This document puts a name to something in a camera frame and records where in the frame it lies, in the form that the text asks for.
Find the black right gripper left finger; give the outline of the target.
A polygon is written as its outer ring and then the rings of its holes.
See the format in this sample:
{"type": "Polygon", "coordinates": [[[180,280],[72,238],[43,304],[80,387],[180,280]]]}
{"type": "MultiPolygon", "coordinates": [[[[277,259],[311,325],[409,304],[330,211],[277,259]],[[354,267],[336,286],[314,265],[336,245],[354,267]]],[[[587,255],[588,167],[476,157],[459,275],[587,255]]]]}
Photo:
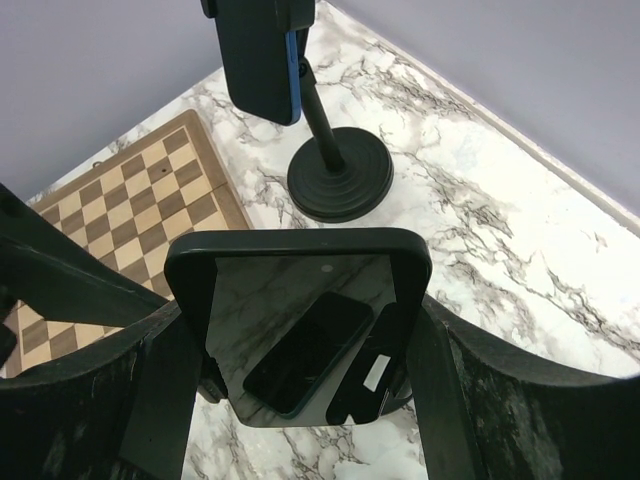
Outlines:
{"type": "Polygon", "coordinates": [[[171,302],[2,381],[2,478],[180,478],[200,365],[171,302]]]}

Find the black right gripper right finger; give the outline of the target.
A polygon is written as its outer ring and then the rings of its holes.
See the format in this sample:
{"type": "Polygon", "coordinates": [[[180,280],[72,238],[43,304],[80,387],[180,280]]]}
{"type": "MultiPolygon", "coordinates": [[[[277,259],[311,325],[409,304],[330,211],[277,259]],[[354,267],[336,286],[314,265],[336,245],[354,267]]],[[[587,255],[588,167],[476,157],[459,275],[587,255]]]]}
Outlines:
{"type": "Polygon", "coordinates": [[[426,296],[407,350],[431,479],[636,479],[639,379],[536,356],[426,296]]]}

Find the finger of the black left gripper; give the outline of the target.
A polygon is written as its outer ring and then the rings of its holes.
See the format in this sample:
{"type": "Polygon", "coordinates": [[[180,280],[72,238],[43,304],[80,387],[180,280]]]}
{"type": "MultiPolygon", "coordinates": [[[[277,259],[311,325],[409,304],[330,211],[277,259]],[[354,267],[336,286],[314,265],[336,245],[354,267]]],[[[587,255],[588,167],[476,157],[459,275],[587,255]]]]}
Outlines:
{"type": "Polygon", "coordinates": [[[127,328],[167,300],[91,256],[1,188],[1,288],[47,320],[127,328]]]}

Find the black phone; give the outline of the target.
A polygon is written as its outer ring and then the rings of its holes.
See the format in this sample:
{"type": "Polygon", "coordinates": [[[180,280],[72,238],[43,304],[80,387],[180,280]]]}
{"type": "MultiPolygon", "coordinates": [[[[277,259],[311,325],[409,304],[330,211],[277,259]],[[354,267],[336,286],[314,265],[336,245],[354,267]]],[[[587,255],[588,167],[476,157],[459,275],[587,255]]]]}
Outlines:
{"type": "Polygon", "coordinates": [[[431,273],[425,240],[390,227],[192,232],[164,265],[233,411],[256,428],[361,425],[404,407],[431,273]]]}
{"type": "Polygon", "coordinates": [[[216,6],[216,31],[232,103],[279,125],[299,121],[296,34],[279,28],[276,3],[220,0],[216,6]]]}

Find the black phone stand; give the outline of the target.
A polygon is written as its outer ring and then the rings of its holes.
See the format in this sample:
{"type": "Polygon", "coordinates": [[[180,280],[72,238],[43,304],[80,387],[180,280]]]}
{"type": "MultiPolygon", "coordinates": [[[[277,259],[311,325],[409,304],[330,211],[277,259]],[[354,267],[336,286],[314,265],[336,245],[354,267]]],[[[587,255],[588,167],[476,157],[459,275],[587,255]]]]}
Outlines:
{"type": "MultiPolygon", "coordinates": [[[[214,22],[218,1],[201,2],[204,15],[214,22]]],[[[309,30],[315,21],[314,2],[268,1],[276,3],[279,28],[296,34],[300,119],[306,120],[312,132],[288,167],[291,200],[306,216],[324,223],[360,218],[379,205],[391,187],[394,167],[390,152],[377,136],[364,129],[330,126],[305,56],[309,30]]]]}

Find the wooden chessboard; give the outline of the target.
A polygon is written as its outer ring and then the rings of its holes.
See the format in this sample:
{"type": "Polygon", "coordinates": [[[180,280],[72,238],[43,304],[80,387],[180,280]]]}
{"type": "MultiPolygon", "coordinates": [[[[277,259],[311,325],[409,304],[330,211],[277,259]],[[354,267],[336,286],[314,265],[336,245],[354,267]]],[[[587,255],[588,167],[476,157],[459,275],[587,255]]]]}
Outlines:
{"type": "Polygon", "coordinates": [[[169,245],[204,230],[245,230],[241,205],[201,117],[187,110],[33,204],[106,267],[165,297],[169,245]]]}

